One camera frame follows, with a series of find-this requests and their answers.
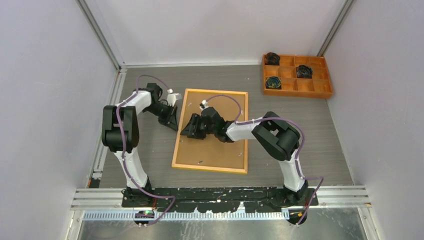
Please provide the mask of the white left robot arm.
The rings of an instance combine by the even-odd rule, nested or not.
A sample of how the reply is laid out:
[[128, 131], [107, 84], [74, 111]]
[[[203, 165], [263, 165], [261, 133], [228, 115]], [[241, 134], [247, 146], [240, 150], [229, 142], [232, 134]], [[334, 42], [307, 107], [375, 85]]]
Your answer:
[[163, 92], [156, 83], [148, 83], [145, 88], [136, 88], [120, 103], [107, 105], [102, 110], [102, 144], [114, 153], [124, 171], [124, 196], [127, 199], [134, 198], [141, 207], [148, 207], [157, 195], [152, 193], [149, 177], [138, 153], [138, 115], [151, 113], [157, 117], [159, 124], [178, 130], [176, 102], [182, 96], [169, 88], [166, 90], [166, 98], [162, 99]]

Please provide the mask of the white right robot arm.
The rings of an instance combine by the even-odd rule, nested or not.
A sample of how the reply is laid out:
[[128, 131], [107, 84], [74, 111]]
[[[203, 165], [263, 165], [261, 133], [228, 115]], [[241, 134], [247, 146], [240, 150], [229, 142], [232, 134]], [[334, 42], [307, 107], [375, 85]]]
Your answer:
[[299, 205], [307, 197], [309, 184], [299, 163], [304, 140], [295, 127], [272, 111], [249, 121], [235, 121], [225, 120], [213, 107], [207, 107], [200, 114], [191, 115], [180, 135], [198, 140], [214, 135], [222, 143], [256, 140], [279, 162], [284, 178], [283, 198], [291, 205]]

